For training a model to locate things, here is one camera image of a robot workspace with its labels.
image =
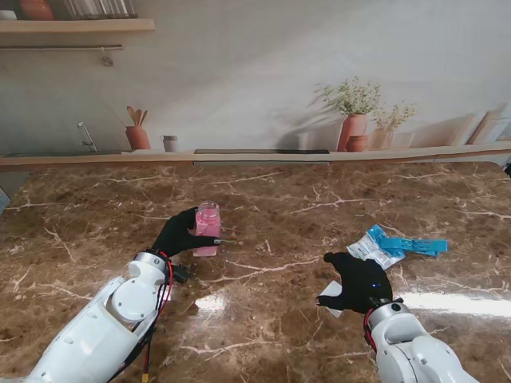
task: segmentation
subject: faucet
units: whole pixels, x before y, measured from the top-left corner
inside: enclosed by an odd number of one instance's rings
[[[85,135],[87,136],[87,139],[89,140],[89,142],[82,141],[81,146],[87,146],[87,147],[89,147],[89,150],[91,152],[97,152],[96,145],[94,144],[94,141],[93,141],[92,137],[90,136],[89,131],[87,130],[87,127],[85,126],[85,124],[83,122],[79,122],[78,128],[84,130]]]

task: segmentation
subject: hook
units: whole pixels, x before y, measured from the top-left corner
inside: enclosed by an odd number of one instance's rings
[[[106,55],[105,47],[103,47],[103,46],[101,47],[101,52],[103,52],[103,57],[101,58],[101,63],[104,66],[108,66],[108,67],[113,66],[113,60]]]

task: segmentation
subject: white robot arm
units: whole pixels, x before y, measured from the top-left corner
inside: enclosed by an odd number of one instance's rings
[[[429,335],[404,304],[387,303],[364,321],[383,383],[477,383],[454,351]]]
[[[142,252],[129,263],[129,273],[127,280],[109,281],[61,330],[28,381],[106,383],[129,363],[153,330],[166,299],[158,288],[168,281],[172,266],[163,256]]]

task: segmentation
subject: pink liquid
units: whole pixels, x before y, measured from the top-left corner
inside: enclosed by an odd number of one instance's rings
[[[196,232],[195,235],[207,237],[220,237],[220,213],[217,209],[205,209],[195,214]],[[196,257],[212,257],[216,255],[217,246],[199,247],[193,251]]]

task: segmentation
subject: flower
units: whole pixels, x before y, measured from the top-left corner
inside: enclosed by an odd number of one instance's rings
[[[370,81],[361,85],[358,77],[346,79],[340,86],[324,89],[325,101],[343,114],[367,114],[374,110],[380,99],[380,84]]]
[[[404,101],[401,105],[394,105],[392,112],[388,112],[384,108],[376,109],[374,111],[376,129],[393,132],[414,114],[415,104],[405,105]]]

